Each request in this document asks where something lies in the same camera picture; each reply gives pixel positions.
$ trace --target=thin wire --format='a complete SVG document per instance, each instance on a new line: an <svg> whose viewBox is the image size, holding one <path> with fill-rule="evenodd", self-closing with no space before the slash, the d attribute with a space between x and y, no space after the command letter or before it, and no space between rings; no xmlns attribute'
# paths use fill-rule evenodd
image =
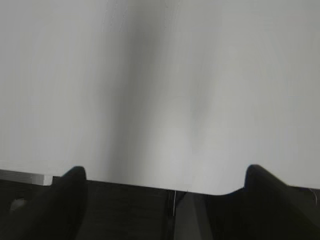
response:
<svg viewBox="0 0 320 240"><path fill-rule="evenodd" d="M317 206L318 205L318 197L317 197L317 194L311 189L311 188L308 188L310 190L310 192L313 193L314 197L315 197L315 205Z"/></svg>
<svg viewBox="0 0 320 240"><path fill-rule="evenodd" d="M175 215L175 208L176 208L176 194L177 194L177 191L174 191L174 199L173 199L173 212L172 212L172 216Z"/></svg>

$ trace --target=black object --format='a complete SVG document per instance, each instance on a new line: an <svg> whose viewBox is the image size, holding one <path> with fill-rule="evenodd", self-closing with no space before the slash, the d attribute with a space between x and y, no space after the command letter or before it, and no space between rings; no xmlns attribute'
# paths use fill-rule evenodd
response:
<svg viewBox="0 0 320 240"><path fill-rule="evenodd" d="M261 166L251 165L244 188L205 197L213 239L320 240L314 191L288 186Z"/></svg>
<svg viewBox="0 0 320 240"><path fill-rule="evenodd" d="M73 240L86 212L86 172L76 166L41 195L0 220L1 240Z"/></svg>

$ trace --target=white wall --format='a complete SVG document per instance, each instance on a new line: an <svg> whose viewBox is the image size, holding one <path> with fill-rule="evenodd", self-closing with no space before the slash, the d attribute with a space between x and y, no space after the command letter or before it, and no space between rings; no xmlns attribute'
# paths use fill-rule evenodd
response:
<svg viewBox="0 0 320 240"><path fill-rule="evenodd" d="M0 2L0 169L320 188L318 1Z"/></svg>

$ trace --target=white surface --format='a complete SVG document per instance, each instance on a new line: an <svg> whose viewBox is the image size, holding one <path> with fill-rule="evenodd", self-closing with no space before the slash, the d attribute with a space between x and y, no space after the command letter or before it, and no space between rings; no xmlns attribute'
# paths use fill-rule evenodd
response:
<svg viewBox="0 0 320 240"><path fill-rule="evenodd" d="M0 2L0 169L320 188L320 2Z"/></svg>

